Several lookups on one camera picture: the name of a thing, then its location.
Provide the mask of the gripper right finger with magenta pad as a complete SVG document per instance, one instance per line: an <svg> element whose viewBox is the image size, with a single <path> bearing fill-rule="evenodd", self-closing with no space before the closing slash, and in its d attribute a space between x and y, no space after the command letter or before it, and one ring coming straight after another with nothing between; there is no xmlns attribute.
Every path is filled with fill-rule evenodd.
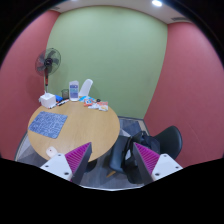
<svg viewBox="0 0 224 224"><path fill-rule="evenodd" d="M182 169L168 154L159 155L138 143L133 144L133 154L145 185Z"/></svg>

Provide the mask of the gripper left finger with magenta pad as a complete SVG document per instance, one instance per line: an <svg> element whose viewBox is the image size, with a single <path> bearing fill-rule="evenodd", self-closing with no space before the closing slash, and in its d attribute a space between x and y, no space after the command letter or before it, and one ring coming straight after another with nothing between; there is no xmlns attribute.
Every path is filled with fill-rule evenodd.
<svg viewBox="0 0 224 224"><path fill-rule="evenodd" d="M79 185L91 153L92 144L88 142L66 154L55 154L41 169Z"/></svg>

